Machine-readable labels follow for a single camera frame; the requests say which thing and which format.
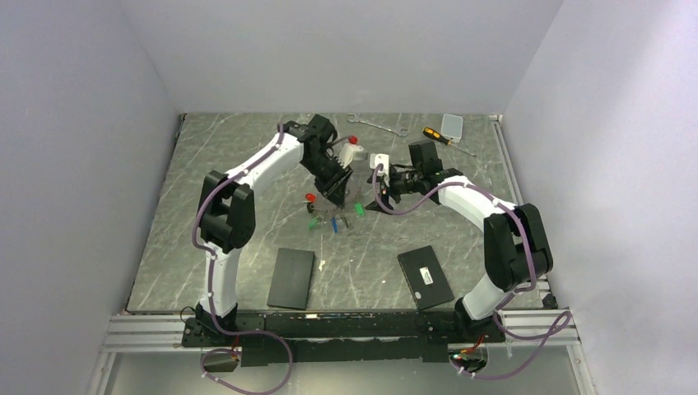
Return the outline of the clear plastic box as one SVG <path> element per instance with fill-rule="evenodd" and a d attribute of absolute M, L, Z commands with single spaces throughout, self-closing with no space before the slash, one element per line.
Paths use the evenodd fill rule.
<path fill-rule="evenodd" d="M 463 117 L 453 114 L 444 114 L 440 131 L 449 139 L 459 140 L 463 135 L 463 124 Z"/>

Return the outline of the aluminium frame rail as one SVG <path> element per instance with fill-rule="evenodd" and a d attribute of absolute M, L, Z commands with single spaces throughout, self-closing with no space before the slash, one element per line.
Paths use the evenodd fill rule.
<path fill-rule="evenodd" d="M 340 342 L 397 342 L 418 339 L 428 345 L 446 345 L 450 350 L 472 346 L 536 347 L 542 342 L 560 310 L 507 310 L 501 315 L 505 333 L 492 329 L 483 334 L 461 336 L 453 328 L 449 313 L 435 311 L 392 313 L 254 313 L 243 312 L 239 327 L 248 332 L 240 340 L 225 335 L 206 335 L 186 324 L 188 315 L 117 315 L 109 322 L 103 349 L 110 352 L 208 351 L 222 346 L 241 349 L 265 342 L 263 329 L 283 337 L 289 344 Z"/>

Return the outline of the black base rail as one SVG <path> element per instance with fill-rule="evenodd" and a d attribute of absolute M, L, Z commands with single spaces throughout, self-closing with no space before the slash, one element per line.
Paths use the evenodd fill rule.
<path fill-rule="evenodd" d="M 292 360 L 338 362 L 417 359 L 440 363 L 449 354 L 473 346 L 501 345 L 505 335 L 486 320 L 471 329 L 458 326 L 450 309 L 425 311 L 291 311 L 243 310 L 236 316 L 236 337 L 212 324 L 188 318 L 181 345 L 185 349 L 240 349 L 244 367 Z"/>

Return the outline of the black flat box left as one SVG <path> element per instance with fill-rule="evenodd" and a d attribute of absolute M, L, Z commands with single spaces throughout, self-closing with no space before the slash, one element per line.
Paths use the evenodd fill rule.
<path fill-rule="evenodd" d="M 267 306 L 305 310 L 315 261 L 314 251 L 279 248 Z"/>

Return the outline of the silver wrench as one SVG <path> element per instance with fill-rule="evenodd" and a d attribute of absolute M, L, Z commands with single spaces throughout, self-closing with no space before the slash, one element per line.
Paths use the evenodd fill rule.
<path fill-rule="evenodd" d="M 385 126 L 381 123 L 376 123 L 374 121 L 370 121 L 368 119 L 362 118 L 360 115 L 354 114 L 354 113 L 349 113 L 347 115 L 347 122 L 349 122 L 349 123 L 362 123 L 362 124 L 370 126 L 372 128 L 377 128 L 377 129 L 383 130 L 385 132 L 390 132 L 392 134 L 395 134 L 398 137 L 406 137 L 408 135 L 407 128 Z"/>

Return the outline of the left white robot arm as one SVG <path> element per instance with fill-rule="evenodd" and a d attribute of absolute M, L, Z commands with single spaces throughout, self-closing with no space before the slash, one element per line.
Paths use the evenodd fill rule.
<path fill-rule="evenodd" d="M 212 343 L 224 346 L 235 338 L 236 277 L 242 248 L 256 227 L 256 196 L 286 171 L 302 165 L 330 207 L 343 209 L 350 203 L 351 165 L 365 153 L 356 137 L 339 137 L 331 121 L 316 114 L 307 124 L 278 124 L 272 140 L 244 163 L 205 177 L 192 230 L 194 247 L 207 259 L 205 290 L 195 317 Z"/>

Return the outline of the black box with label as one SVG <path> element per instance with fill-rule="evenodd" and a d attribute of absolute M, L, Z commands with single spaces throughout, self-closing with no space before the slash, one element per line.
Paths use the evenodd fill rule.
<path fill-rule="evenodd" d="M 400 253 L 398 263 L 418 311 L 454 299 L 454 293 L 431 245 Z"/>

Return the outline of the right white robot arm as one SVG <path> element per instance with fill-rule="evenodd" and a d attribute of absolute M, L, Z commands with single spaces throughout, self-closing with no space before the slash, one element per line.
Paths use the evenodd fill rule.
<path fill-rule="evenodd" d="M 370 210 L 397 216 L 393 207 L 401 196 L 419 193 L 420 204 L 431 200 L 476 225 L 484 238 L 482 279 L 454 306 L 454 332 L 465 342 L 482 335 L 519 293 L 532 290 L 537 279 L 553 267 L 551 248 L 540 211 L 531 203 L 515 205 L 477 186 L 463 172 L 446 169 L 435 143 L 422 140 L 409 146 L 412 163 L 393 165 L 386 154 L 372 154 L 370 185 L 375 200 Z"/>

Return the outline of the yellow black screwdriver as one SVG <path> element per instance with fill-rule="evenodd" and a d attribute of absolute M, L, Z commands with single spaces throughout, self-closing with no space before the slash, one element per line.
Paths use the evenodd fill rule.
<path fill-rule="evenodd" d="M 473 153 L 471 153 L 470 151 L 467 151 L 467 150 L 465 150 L 464 148 L 460 147 L 457 143 L 454 143 L 451 139 L 445 137 L 444 135 L 442 135 L 441 133 L 437 132 L 437 131 L 434 130 L 433 128 L 424 128 L 424 129 L 422 130 L 422 134 L 423 134 L 425 137 L 427 137 L 427 138 L 429 138 L 429 139 L 431 139 L 431 140 L 433 140 L 433 141 L 435 141 L 435 142 L 439 142 L 439 143 L 441 143 L 441 144 L 443 144 L 443 145 L 445 145 L 445 146 L 451 146 L 452 148 L 455 148 L 455 149 L 457 149 L 457 150 L 459 150 L 459 151 L 461 151 L 461 152 L 464 152 L 464 153 L 466 153 L 466 154 L 469 155 L 469 156 L 476 157 L 475 154 L 473 154 Z"/>

